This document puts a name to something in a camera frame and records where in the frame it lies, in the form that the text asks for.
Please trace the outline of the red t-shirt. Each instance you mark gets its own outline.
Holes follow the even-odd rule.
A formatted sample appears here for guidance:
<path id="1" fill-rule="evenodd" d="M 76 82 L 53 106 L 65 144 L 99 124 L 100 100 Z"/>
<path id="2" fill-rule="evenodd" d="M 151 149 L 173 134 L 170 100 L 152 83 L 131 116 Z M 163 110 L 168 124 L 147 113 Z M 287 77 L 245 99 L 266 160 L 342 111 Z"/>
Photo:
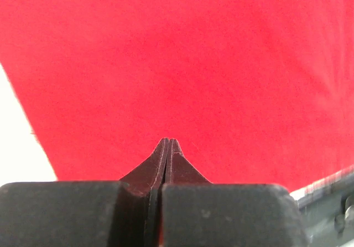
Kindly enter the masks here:
<path id="1" fill-rule="evenodd" d="M 1 65 L 61 181 L 164 137 L 215 183 L 353 164 L 353 0 L 1 0 Z"/>

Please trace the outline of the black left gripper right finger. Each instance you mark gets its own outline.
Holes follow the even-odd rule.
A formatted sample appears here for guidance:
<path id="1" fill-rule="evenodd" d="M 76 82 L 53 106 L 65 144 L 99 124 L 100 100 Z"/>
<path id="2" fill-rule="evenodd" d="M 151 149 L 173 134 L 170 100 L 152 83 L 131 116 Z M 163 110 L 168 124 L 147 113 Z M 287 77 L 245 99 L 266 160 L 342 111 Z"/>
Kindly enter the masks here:
<path id="1" fill-rule="evenodd" d="M 164 246 L 306 246 L 295 200 L 273 184 L 213 184 L 170 140 L 162 187 Z"/>

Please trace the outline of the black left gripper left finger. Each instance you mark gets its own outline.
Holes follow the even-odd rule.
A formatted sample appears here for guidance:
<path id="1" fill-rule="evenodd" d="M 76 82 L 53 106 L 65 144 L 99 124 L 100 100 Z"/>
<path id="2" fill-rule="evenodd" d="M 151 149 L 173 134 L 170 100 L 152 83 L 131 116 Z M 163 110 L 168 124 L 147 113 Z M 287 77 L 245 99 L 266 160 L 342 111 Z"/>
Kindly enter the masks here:
<path id="1" fill-rule="evenodd" d="M 168 145 L 117 181 L 1 186 L 1 245 L 157 246 Z"/>

